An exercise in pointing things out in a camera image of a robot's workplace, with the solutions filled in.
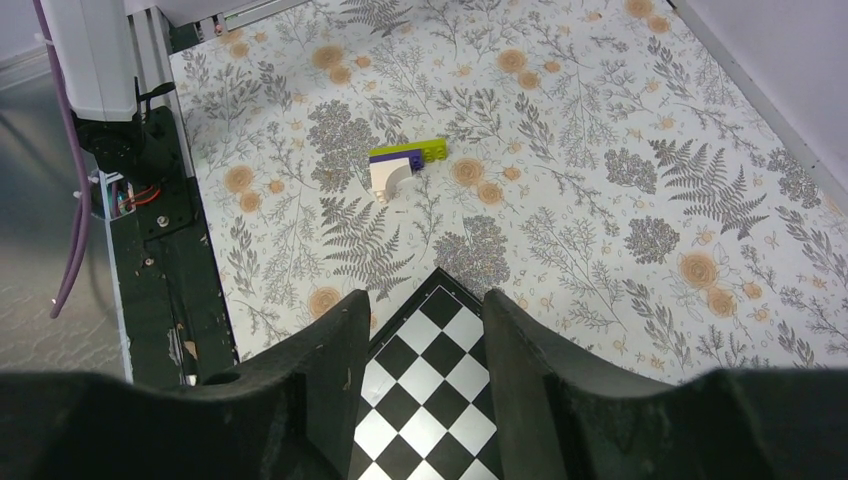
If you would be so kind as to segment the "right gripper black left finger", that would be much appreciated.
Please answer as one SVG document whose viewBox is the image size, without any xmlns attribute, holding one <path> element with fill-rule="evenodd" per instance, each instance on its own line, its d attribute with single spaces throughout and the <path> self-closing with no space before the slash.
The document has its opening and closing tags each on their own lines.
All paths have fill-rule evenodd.
<svg viewBox="0 0 848 480">
<path fill-rule="evenodd" d="M 318 320 L 203 384 L 136 386 L 91 372 L 1 377 L 5 479 L 344 479 L 370 305 Z"/>
</svg>

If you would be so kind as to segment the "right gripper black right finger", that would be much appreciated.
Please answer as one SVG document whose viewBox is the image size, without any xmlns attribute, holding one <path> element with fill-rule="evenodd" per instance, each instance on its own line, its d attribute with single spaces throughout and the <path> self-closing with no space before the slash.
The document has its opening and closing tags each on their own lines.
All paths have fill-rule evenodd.
<svg viewBox="0 0 848 480">
<path fill-rule="evenodd" d="M 843 479 L 843 369 L 717 369 L 668 385 L 483 301 L 508 479 Z"/>
</svg>

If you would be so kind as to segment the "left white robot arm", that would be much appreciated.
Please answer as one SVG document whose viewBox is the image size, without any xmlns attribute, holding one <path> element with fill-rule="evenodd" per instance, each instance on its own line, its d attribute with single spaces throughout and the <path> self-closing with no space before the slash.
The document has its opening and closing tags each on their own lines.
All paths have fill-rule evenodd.
<svg viewBox="0 0 848 480">
<path fill-rule="evenodd" d="M 172 82 L 144 92 L 131 65 L 128 18 L 121 1 L 35 1 L 60 99 L 70 111 L 70 139 L 99 168 L 150 186 L 175 167 L 175 155 L 145 130 L 151 100 Z"/>
</svg>

